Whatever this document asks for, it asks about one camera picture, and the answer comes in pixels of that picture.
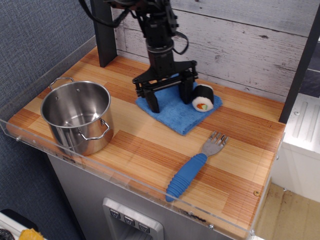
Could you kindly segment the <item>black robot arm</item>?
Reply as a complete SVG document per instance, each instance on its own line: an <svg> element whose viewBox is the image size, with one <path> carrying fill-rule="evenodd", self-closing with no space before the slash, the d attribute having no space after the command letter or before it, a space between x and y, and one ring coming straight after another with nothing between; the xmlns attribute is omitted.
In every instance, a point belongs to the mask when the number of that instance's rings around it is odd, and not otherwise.
<svg viewBox="0 0 320 240"><path fill-rule="evenodd" d="M133 79L136 93L146 99L150 110L159 113L160 108L155 96L156 91L178 86L181 100L188 104L192 98L193 84L198 77L197 62L175 61L174 36L187 39L178 32L178 17L174 14L168 0L109 0L107 3L114 9L123 12L113 21L117 27L131 14L138 20L145 38L149 59L149 69Z"/></svg>

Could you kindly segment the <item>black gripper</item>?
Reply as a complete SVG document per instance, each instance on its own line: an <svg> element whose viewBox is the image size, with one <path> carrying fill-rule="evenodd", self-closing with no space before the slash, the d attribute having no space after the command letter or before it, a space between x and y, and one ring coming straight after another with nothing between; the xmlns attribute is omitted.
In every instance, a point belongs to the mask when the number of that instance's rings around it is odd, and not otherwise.
<svg viewBox="0 0 320 240"><path fill-rule="evenodd" d="M197 62L174 61L173 50L172 46L147 46L149 69L132 81L136 86L137 95L145 97L153 113L160 112L155 91L178 85L180 99L185 104L189 104L192 99L193 84L198 77Z"/></svg>

